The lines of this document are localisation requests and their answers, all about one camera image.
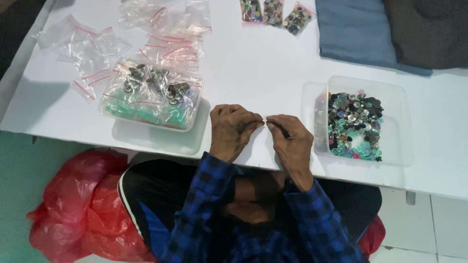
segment plastic container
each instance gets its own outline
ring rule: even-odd
[[[413,164],[413,135],[411,131],[410,111],[405,90],[398,85],[370,80],[361,80],[333,76],[327,87],[315,100],[314,151],[317,155],[342,160],[345,157],[332,154],[328,136],[328,92],[331,94],[346,92],[357,93],[363,89],[366,97],[375,97],[381,101],[384,109],[380,129],[379,146],[382,161],[350,159],[368,165],[390,165],[409,167]]]
[[[135,72],[140,65],[145,65],[140,69],[144,72],[144,77],[129,78],[131,72]],[[167,85],[159,86],[149,80],[152,69],[168,71],[164,83],[187,83],[190,88],[171,92]],[[175,132],[188,132],[192,129],[205,82],[202,76],[167,66],[141,63],[134,59],[120,60],[113,72],[115,75],[108,82],[99,102],[101,114]],[[132,80],[131,91],[125,91],[125,83],[129,79]]]

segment white table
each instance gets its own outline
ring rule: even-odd
[[[146,42],[145,33],[140,29],[118,29],[118,0],[76,0],[69,7],[58,7],[59,3],[63,2],[58,1],[54,6],[46,27],[72,13],[78,21],[98,30],[113,26],[134,45],[129,55]],[[350,166],[312,153],[313,174],[468,199],[465,190],[468,162],[464,161],[468,146],[464,138],[468,128],[464,103],[468,98],[467,70],[436,71],[431,78],[423,78],[392,69],[322,59],[318,55],[316,20],[296,39],[287,31],[273,27],[243,28],[238,1],[211,0],[210,5],[213,35],[207,36],[204,42],[208,56],[200,62],[199,73],[205,78],[205,87],[192,132],[178,134],[101,116],[97,110],[100,96],[88,105],[68,89],[70,81],[77,77],[74,66],[56,62],[53,54],[44,56],[37,47],[0,129],[200,158],[210,147],[208,112],[217,104],[240,104],[262,116],[295,115],[313,131],[313,124],[301,114],[301,104],[314,103],[314,97],[301,96],[306,81],[326,83],[333,75],[376,80],[406,89],[414,137],[414,164],[409,168]],[[287,0],[285,12],[293,5],[294,1]],[[322,86],[317,85],[317,93]],[[253,135],[235,163],[279,169],[268,129]]]

